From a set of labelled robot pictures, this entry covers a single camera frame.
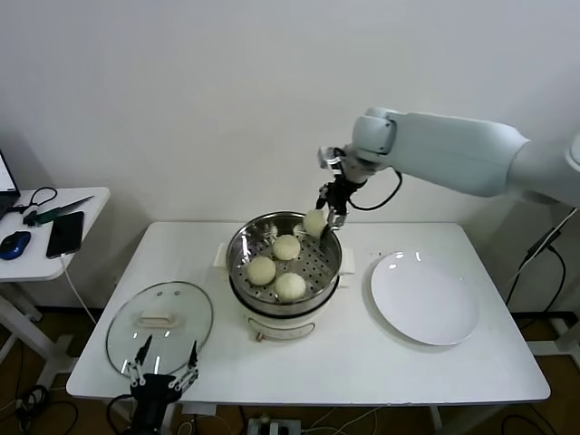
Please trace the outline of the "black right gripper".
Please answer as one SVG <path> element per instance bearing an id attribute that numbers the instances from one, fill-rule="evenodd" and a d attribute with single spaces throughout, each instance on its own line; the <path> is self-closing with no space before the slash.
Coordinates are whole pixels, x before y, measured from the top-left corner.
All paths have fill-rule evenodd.
<path id="1" fill-rule="evenodd" d="M 316 209 L 323 209 L 326 204 L 329 213 L 326 218 L 322 236 L 326 237 L 344 225 L 347 213 L 347 203 L 353 193 L 353 184 L 344 177 L 335 177 L 332 182 L 319 188 Z"/>

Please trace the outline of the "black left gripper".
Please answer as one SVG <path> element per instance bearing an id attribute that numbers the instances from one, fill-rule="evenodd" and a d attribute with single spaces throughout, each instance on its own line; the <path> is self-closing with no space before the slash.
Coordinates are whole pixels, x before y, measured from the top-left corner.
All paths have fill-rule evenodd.
<path id="1" fill-rule="evenodd" d="M 198 379 L 198 342 L 191 348 L 186 370 L 176 378 L 167 374 L 143 374 L 142 365 L 150 349 L 152 335 L 127 362 L 130 376 L 130 395 L 137 402 L 130 424 L 130 434 L 161 434 L 163 420 L 170 404 L 181 397 L 180 390 L 187 390 Z"/>

